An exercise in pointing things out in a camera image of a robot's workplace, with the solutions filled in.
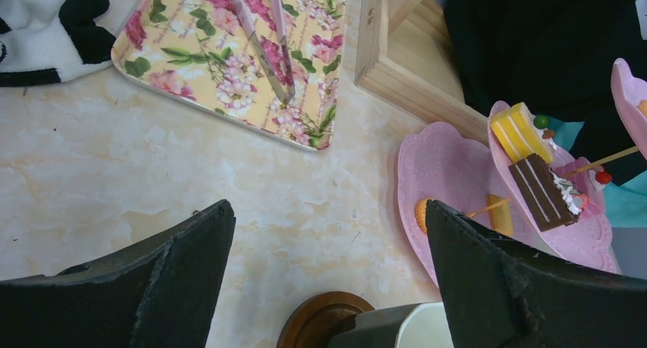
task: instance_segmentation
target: wooden skewer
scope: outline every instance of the wooden skewer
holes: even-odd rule
[[[568,174],[562,176],[562,178],[565,178],[566,176],[575,175],[575,174],[578,174],[578,173],[583,172],[583,171],[593,169],[594,167],[602,165],[603,163],[608,163],[608,162],[611,162],[613,160],[617,160],[620,157],[624,157],[624,156],[630,155],[630,154],[635,153],[635,152],[638,152],[638,147],[637,146],[634,146],[634,147],[628,148],[628,149],[626,149],[624,151],[620,151],[620,152],[615,153],[613,155],[604,157],[603,159],[599,159],[598,161],[595,161],[594,163],[590,163],[590,164],[588,164],[586,166],[582,166],[581,168],[575,169],[575,170],[569,172]],[[505,198],[505,199],[502,199],[502,200],[500,200],[500,201],[498,201],[498,202],[496,202],[496,203],[494,203],[492,205],[489,205],[489,206],[487,206],[485,208],[482,208],[482,209],[480,209],[480,210],[478,210],[476,212],[465,213],[465,216],[467,216],[469,218],[473,218],[477,214],[490,211],[491,209],[494,209],[496,207],[500,207],[502,205],[505,205],[506,203],[510,203],[511,201],[512,201],[512,198]]]
[[[587,170],[593,169],[594,167],[599,166],[599,165],[602,165],[603,163],[608,163],[608,162],[610,162],[610,161],[617,160],[617,159],[619,159],[620,157],[624,157],[624,156],[630,155],[630,154],[632,154],[632,153],[634,153],[634,152],[638,152],[638,146],[634,146],[634,147],[628,148],[628,149],[626,149],[626,150],[624,150],[624,151],[620,151],[620,152],[615,153],[615,154],[613,154],[613,155],[610,155],[610,156],[604,157],[603,159],[599,159],[598,161],[596,161],[596,162],[594,162],[594,163],[589,163],[589,164],[588,164],[588,165],[586,165],[586,166],[582,166],[582,167],[581,167],[581,168],[579,168],[579,169],[575,169],[575,170],[573,170],[573,171],[569,172],[568,174],[566,174],[566,175],[562,176],[562,178],[565,178],[565,177],[567,177],[567,176],[571,176],[571,175],[575,175],[575,174],[578,174],[578,173],[583,172],[583,171],[587,171]]]
[[[480,213],[483,213],[483,212],[486,212],[486,211],[490,211],[491,209],[494,209],[496,207],[500,207],[501,205],[505,205],[506,203],[510,203],[511,201],[512,201],[512,198],[501,199],[500,201],[498,201],[496,203],[493,203],[493,204],[491,204],[491,205],[489,205],[489,206],[487,206],[485,208],[482,208],[482,209],[480,209],[480,210],[478,210],[476,212],[465,213],[465,216],[467,216],[469,218],[473,218],[477,214],[480,214]]]

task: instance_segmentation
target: orange toy food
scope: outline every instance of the orange toy food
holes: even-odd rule
[[[503,198],[498,197],[494,194],[488,195],[488,205],[493,205],[502,201]],[[510,215],[510,203],[505,205],[500,205],[495,209],[490,211],[490,225],[492,230],[497,231],[500,234],[504,234],[508,237],[512,237],[514,232],[512,229],[512,216]]]
[[[645,118],[647,118],[647,100],[640,101],[640,104],[638,104],[638,110],[640,110],[642,115],[645,115]]]
[[[425,217],[427,215],[427,201],[432,201],[433,199],[431,198],[425,198],[422,201],[419,201],[418,204],[416,205],[416,221],[418,223],[418,227],[427,234],[427,223],[425,221]]]

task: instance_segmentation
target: tabletop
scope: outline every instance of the tabletop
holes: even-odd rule
[[[136,0],[111,0],[116,32]],[[0,90],[0,279],[63,269],[226,198],[237,228],[209,347],[274,347],[301,302],[438,301],[397,208],[401,141],[425,124],[353,83],[361,0],[347,0],[332,146],[309,153],[105,69]]]

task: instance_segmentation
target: teal fabric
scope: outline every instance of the teal fabric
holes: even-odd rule
[[[549,128],[555,131],[555,143],[570,150],[582,125],[583,122],[565,123],[550,118]],[[611,227],[647,227],[647,172],[622,186],[607,184],[604,187],[604,201]]]

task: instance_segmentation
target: wooden frame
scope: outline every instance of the wooden frame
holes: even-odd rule
[[[467,106],[442,8],[432,0],[363,0],[357,86],[418,116],[488,142],[487,118]]]

